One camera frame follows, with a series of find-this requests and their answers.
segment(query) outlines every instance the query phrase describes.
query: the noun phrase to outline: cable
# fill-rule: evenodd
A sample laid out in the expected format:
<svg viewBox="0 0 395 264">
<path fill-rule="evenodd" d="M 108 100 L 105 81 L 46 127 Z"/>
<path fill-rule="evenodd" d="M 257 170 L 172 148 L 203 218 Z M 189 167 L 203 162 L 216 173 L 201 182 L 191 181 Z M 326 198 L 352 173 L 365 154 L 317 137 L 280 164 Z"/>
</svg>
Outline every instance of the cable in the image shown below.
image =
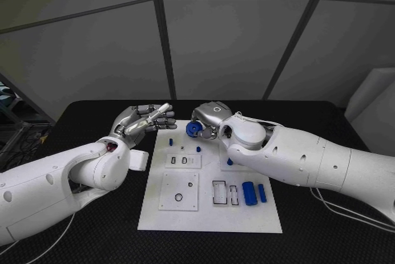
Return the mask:
<svg viewBox="0 0 395 264">
<path fill-rule="evenodd" d="M 314 192 L 313 192 L 313 189 L 312 189 L 312 188 L 310 188 L 310 193 L 312 193 L 313 196 L 323 202 L 325 206 L 327 207 L 327 209 L 329 209 L 333 213 L 342 215 L 343 217 L 351 218 L 352 220 L 358 220 L 358 221 L 361 221 L 361 222 L 364 222 L 364 223 L 372 225 L 372 226 L 375 226 L 376 228 L 379 228 L 379 229 L 382 229 L 382 230 L 385 230 L 385 231 L 389 231 L 391 233 L 395 233 L 395 230 L 391 230 L 391 229 L 388 229 L 388 228 L 384 228 L 382 226 L 375 225 L 374 223 L 368 222 L 368 221 L 365 221 L 365 220 L 361 220 L 359 218 L 352 217 L 352 216 L 349 216 L 349 215 L 346 215 L 346 214 L 338 212 L 336 210 L 333 210 L 333 209 L 329 207 L 327 204 L 333 205 L 335 207 L 340 208 L 342 210 L 346 210 L 348 212 L 351 212 L 351 213 L 353 213 L 355 215 L 358 215 L 358 216 L 366 218 L 368 220 L 371 220 L 371 221 L 374 221 L 374 222 L 376 222 L 376 223 L 385 225 L 387 227 L 395 229 L 395 226 L 392 226 L 392 225 L 389 225 L 389 224 L 387 224 L 387 223 L 384 223 L 384 222 L 381 222 L 381 221 L 372 219 L 371 217 L 366 217 L 365 215 L 356 213 L 356 212 L 352 211 L 351 209 L 346 209 L 345 207 L 342 207 L 342 206 L 333 204 L 332 202 L 326 201 L 326 200 L 323 199 L 322 192 L 319 191 L 319 188 L 316 188 L 316 190 L 317 190 L 317 193 L 319 193 L 319 197 L 314 195 Z"/>
<path fill-rule="evenodd" d="M 283 127 L 284 127 L 283 124 L 276 123 L 274 121 L 260 120 L 260 119 L 255 119 L 255 118 L 253 118 L 253 117 L 244 116 L 242 113 L 241 113 L 241 111 L 237 111 L 235 116 L 240 117 L 241 119 L 255 121 L 257 123 L 268 123 L 268 124 L 273 124 L 273 125 L 277 125 L 277 126 L 283 126 Z"/>
<path fill-rule="evenodd" d="M 0 252 L 0 255 L 19 243 L 19 240 Z"/>
<path fill-rule="evenodd" d="M 26 264 L 32 264 L 38 259 L 41 259 L 42 256 L 45 256 L 45 254 L 49 252 L 49 250 L 55 247 L 55 245 L 58 244 L 59 240 L 62 239 L 64 235 L 65 235 L 67 232 L 68 232 L 68 228 L 71 227 L 72 220 L 74 220 L 74 216 L 75 216 L 75 214 L 72 214 L 72 219 L 71 219 L 71 221 L 69 221 L 69 223 L 68 223 L 67 229 L 65 229 L 62 235 L 59 236 L 58 240 L 56 240 L 55 243 L 52 244 L 52 246 L 51 246 L 51 247 L 48 248 L 48 250 L 46 250 L 46 251 L 45 251 L 45 252 L 43 252 L 32 261 L 29 261 Z"/>
</svg>

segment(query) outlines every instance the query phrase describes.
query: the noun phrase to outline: blue object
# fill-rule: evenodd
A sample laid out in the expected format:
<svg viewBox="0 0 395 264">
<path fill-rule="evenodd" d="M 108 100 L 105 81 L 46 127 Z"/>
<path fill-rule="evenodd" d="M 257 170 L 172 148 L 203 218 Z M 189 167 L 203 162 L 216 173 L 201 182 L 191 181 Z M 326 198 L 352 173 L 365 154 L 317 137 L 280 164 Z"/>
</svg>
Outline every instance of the blue object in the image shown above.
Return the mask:
<svg viewBox="0 0 395 264">
<path fill-rule="evenodd" d="M 257 205 L 258 200 L 255 195 L 254 183 L 251 181 L 247 181 L 242 183 L 242 191 L 245 193 L 245 205 L 247 206 Z"/>
<path fill-rule="evenodd" d="M 193 133 L 198 132 L 198 131 L 202 131 L 202 130 L 203 130 L 203 126 L 202 126 L 202 124 L 198 121 L 196 122 L 191 121 L 188 123 L 186 132 L 188 132 L 188 135 L 191 137 L 198 137 L 198 136 L 193 135 Z"/>
<path fill-rule="evenodd" d="M 258 185 L 258 190 L 260 190 L 261 202 L 265 203 L 268 200 L 265 199 L 265 188 L 264 188 L 264 184 L 260 184 L 260 185 Z"/>
</svg>

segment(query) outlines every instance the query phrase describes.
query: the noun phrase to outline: silver robotic hand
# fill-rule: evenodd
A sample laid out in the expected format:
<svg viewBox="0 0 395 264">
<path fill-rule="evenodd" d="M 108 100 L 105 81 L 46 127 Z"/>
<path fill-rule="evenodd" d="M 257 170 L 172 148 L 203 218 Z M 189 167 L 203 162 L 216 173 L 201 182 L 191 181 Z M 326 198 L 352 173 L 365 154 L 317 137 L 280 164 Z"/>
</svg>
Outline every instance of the silver robotic hand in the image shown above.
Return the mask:
<svg viewBox="0 0 395 264">
<path fill-rule="evenodd" d="M 129 169 L 144 170 L 149 153 L 131 148 L 146 132 L 176 129 L 170 110 L 167 103 L 127 108 L 95 143 L 0 173 L 0 246 L 43 231 L 116 190 Z"/>
<path fill-rule="evenodd" d="M 172 108 L 167 103 L 130 106 L 114 121 L 110 137 L 120 139 L 131 149 L 143 140 L 146 132 L 176 129 Z"/>
<path fill-rule="evenodd" d="M 343 147 L 240 112 L 232 114 L 214 101 L 193 110 L 186 132 L 191 137 L 218 138 L 234 163 L 280 182 L 349 195 L 395 222 L 395 157 Z"/>
</svg>

